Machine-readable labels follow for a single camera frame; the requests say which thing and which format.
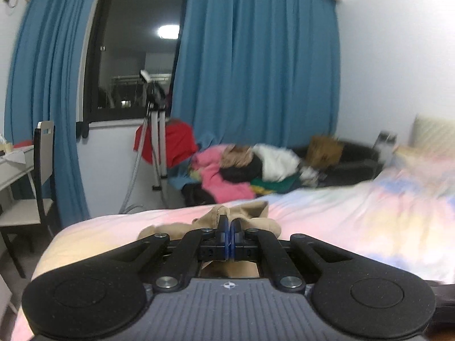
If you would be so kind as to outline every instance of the crosshair logo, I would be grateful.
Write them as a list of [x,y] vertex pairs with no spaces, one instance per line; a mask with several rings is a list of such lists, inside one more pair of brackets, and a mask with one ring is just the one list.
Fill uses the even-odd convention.
[[228,290],[233,289],[235,286],[237,286],[237,285],[230,281],[223,284],[223,287],[227,288]]

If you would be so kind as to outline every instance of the metal bolt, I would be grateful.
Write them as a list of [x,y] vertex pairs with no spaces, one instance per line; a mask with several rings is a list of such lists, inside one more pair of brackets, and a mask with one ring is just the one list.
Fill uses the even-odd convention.
[[281,286],[286,287],[286,288],[297,288],[303,284],[303,282],[300,278],[293,277],[293,276],[283,277],[281,279],[280,283],[281,283]]
[[161,288],[172,288],[177,286],[178,280],[174,277],[165,276],[156,280],[156,285]]

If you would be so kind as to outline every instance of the pink clothing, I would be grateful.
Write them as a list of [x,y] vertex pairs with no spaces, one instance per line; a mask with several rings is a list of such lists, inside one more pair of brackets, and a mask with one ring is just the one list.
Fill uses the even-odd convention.
[[191,167],[199,171],[202,188],[210,193],[217,203],[254,199],[255,194],[250,188],[250,183],[227,182],[220,175],[221,155],[227,146],[212,146],[201,153],[196,153],[191,160]]

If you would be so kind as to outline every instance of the white chair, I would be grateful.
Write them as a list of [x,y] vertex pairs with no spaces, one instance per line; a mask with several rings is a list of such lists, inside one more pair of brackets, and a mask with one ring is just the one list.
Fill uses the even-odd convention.
[[[35,199],[17,200],[12,207],[0,215],[0,233],[5,242],[6,249],[13,259],[14,265],[22,278],[24,270],[20,265],[8,238],[8,234],[25,236],[33,252],[31,233],[40,224],[47,226],[51,236],[54,236],[58,224],[58,209],[56,206],[55,178],[54,178],[54,142],[55,126],[52,121],[38,123],[35,129],[33,143],[33,182]],[[51,185],[51,199],[43,199],[44,183],[49,180]]]

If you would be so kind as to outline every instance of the green cloth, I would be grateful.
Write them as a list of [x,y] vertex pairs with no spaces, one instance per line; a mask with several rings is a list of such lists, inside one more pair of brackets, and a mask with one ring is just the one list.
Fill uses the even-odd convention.
[[281,182],[267,182],[260,180],[259,178],[255,178],[251,181],[252,186],[259,186],[264,188],[265,190],[275,191],[279,194],[286,194],[288,193],[293,184],[299,179],[298,174],[291,175],[290,177],[282,180]]

